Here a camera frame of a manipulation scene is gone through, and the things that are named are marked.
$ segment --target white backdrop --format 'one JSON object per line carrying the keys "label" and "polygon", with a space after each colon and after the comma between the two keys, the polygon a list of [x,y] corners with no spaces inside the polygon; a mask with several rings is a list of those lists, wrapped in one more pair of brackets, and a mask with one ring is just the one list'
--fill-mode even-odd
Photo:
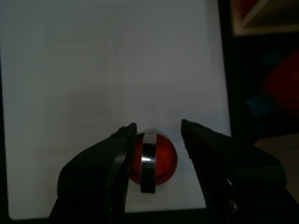
{"label": "white backdrop", "polygon": [[130,123],[179,156],[126,211],[206,207],[183,118],[230,134],[216,0],[0,0],[9,215],[51,213],[61,167]]}

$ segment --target shelf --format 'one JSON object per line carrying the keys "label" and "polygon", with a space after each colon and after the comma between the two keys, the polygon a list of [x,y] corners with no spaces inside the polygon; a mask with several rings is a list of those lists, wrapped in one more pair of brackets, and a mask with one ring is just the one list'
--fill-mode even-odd
{"label": "shelf", "polygon": [[299,1],[259,0],[243,15],[242,0],[230,0],[234,35],[299,32]]}

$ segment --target white board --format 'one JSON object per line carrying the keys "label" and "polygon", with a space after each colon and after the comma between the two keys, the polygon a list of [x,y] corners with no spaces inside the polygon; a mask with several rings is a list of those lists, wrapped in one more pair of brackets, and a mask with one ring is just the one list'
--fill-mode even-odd
{"label": "white board", "polygon": [[179,156],[126,211],[206,207],[182,119],[230,134],[216,0],[1,0],[9,215],[48,217],[61,167],[119,127],[159,130]]}

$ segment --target red ball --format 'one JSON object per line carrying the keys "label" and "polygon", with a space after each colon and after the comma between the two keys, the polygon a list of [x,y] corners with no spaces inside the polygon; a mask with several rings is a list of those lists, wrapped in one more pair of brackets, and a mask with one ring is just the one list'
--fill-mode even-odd
{"label": "red ball", "polygon": [[[142,155],[143,155],[144,133],[138,135],[135,157],[131,165],[131,179],[140,185]],[[156,134],[155,153],[155,184],[163,184],[174,175],[178,165],[178,155],[170,139]]]}
{"label": "red ball", "polygon": [[299,116],[299,49],[270,70],[262,90],[275,97],[282,112]]}

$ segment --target red object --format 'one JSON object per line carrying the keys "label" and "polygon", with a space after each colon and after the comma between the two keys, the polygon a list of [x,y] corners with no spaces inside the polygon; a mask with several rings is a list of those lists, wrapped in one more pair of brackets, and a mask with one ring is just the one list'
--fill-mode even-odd
{"label": "red object", "polygon": [[262,88],[275,97],[280,110],[299,117],[299,49],[270,70]]}
{"label": "red object", "polygon": [[[138,135],[135,158],[131,165],[131,179],[140,184],[142,154],[144,133]],[[178,155],[172,142],[160,134],[156,134],[155,154],[155,184],[163,184],[174,175],[178,165]]]}
{"label": "red object", "polygon": [[240,0],[242,18],[244,18],[244,16],[248,14],[248,12],[251,11],[256,3],[258,3],[258,0]]}

